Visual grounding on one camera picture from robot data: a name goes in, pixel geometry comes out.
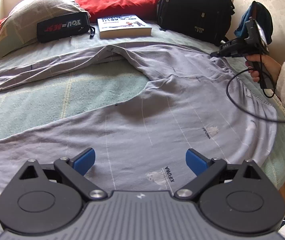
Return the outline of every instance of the book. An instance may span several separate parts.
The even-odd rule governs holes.
[[[135,15],[118,15],[98,19],[100,38],[150,36],[151,26]]]

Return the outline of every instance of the finger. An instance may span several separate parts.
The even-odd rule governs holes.
[[[252,78],[255,78],[255,77],[259,77],[259,72],[258,71],[253,71],[250,73],[251,77]]]
[[[249,55],[249,56],[246,56],[246,59],[249,61],[260,62],[260,55],[259,54]]]

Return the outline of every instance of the hand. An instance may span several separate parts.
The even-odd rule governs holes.
[[[260,55],[259,54],[250,55],[247,56],[246,59],[247,59],[246,66],[250,67],[248,61],[260,62]],[[281,65],[268,55],[261,55],[261,60],[265,65],[266,69],[268,70],[268,72],[270,73],[273,81],[277,83],[278,76],[281,70]],[[259,72],[257,70],[249,70],[249,73],[252,77],[253,82],[259,82]]]

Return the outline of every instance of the blue gripper pad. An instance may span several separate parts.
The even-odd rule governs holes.
[[[186,163],[193,173],[198,176],[209,168],[211,165],[211,160],[207,159],[194,149],[189,149],[186,152]]]
[[[81,154],[70,160],[70,166],[78,171],[81,175],[85,175],[87,171],[94,165],[96,153],[92,148],[84,150]]]

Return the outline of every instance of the backpack logo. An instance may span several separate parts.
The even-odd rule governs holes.
[[[81,25],[81,22],[80,22],[80,20],[74,20],[74,21],[70,21],[70,22],[68,22],[67,23],[67,28],[68,27],[71,27],[71,26],[78,26],[78,25]]]
[[[200,27],[195,26],[195,31],[198,33],[203,33],[204,28],[200,28]]]

